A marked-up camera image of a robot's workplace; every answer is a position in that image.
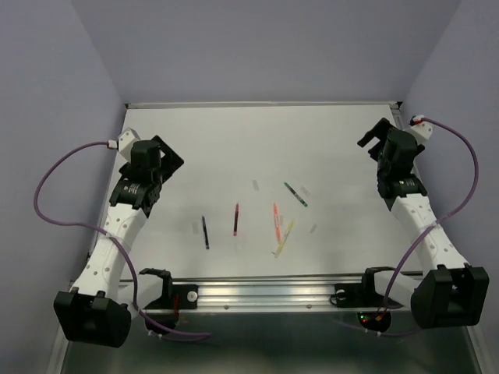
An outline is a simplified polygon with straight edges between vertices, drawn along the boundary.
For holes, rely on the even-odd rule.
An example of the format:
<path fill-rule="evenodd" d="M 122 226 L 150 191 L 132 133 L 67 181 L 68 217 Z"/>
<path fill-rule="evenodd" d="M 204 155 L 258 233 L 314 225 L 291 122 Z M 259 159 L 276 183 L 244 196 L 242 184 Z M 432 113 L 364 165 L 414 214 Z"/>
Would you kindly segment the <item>purple pen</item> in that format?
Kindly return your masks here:
<path fill-rule="evenodd" d="M 209 236 L 208 236 L 208 231 L 207 231 L 206 217 L 204 215 L 202 215 L 201 221 L 202 221 L 205 248 L 206 248 L 206 250 L 209 250 L 210 249 L 210 242 L 209 242 Z"/>

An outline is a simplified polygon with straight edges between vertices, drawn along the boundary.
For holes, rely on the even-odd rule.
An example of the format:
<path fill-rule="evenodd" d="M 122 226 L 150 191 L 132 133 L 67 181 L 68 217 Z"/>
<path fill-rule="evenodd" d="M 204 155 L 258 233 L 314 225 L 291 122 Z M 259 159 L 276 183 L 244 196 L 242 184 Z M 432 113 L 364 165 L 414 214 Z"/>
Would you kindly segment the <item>green pen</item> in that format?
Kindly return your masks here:
<path fill-rule="evenodd" d="M 284 182 L 284 186 L 304 207 L 308 207 L 308 203 L 301 197 L 300 194 L 297 193 L 297 191 L 294 190 L 293 187 L 290 186 L 290 184 Z"/>

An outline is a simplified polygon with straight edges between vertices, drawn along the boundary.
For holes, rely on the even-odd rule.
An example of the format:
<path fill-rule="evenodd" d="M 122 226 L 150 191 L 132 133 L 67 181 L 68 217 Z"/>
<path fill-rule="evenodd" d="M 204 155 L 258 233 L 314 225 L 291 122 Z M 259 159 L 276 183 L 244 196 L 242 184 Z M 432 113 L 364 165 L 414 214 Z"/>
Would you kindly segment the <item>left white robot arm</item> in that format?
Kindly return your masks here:
<path fill-rule="evenodd" d="M 69 291 L 60 291 L 54 310 L 70 341 L 119 348 L 125 342 L 133 313 L 153 303 L 164 307 L 174 299 L 167 270 L 133 272 L 129 290 L 119 287 L 130 266 L 133 243 L 160 198 L 163 184 L 184 164 L 160 136 L 137 139 L 132 130 L 121 135 L 119 153 L 126 159 L 109 200 L 103 227 L 90 259 Z"/>

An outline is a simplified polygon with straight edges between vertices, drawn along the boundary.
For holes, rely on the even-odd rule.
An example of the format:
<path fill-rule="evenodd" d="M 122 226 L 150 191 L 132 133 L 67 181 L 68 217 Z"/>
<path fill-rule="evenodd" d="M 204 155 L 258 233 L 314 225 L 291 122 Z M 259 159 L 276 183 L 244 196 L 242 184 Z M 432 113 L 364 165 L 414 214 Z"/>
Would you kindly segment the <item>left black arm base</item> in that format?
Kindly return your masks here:
<path fill-rule="evenodd" d="M 174 330 L 180 312 L 197 309 L 197 284 L 176 284 L 169 271 L 154 268 L 141 270 L 138 281 L 138 305 L 156 323 Z"/>

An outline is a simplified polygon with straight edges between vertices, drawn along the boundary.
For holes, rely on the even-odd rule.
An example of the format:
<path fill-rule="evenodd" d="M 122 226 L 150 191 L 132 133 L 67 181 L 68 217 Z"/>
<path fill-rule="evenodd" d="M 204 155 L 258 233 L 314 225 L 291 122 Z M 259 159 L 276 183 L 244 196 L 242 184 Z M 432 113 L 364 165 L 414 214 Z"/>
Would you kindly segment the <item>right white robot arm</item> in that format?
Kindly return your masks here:
<path fill-rule="evenodd" d="M 412 171 L 437 125 L 420 115 L 407 129 L 397 129 L 382 118 L 358 142 L 364 147 L 377 141 L 368 154 L 377 162 L 378 193 L 412 243 L 396 267 L 368 268 L 363 275 L 360 298 L 378 307 L 375 316 L 361 319 L 371 330 L 400 307 L 409 308 L 421 329 L 475 326 L 480 321 L 490 278 L 483 267 L 469 264 L 442 227 L 465 204 L 435 217 L 428 192 Z"/>

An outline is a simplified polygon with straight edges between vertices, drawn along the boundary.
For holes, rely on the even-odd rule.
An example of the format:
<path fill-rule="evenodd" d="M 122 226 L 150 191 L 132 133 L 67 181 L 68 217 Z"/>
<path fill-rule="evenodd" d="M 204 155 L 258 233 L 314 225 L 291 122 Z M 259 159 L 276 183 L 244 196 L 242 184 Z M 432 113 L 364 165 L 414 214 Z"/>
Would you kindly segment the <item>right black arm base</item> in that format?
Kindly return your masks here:
<path fill-rule="evenodd" d="M 338 308 L 358 308 L 357 319 L 360 327 L 368 332 L 386 334 L 391 326 L 391 313 L 384 307 L 383 295 L 375 291 L 374 275 L 393 270 L 390 267 L 367 268 L 356 283 L 337 283 L 329 302 Z"/>

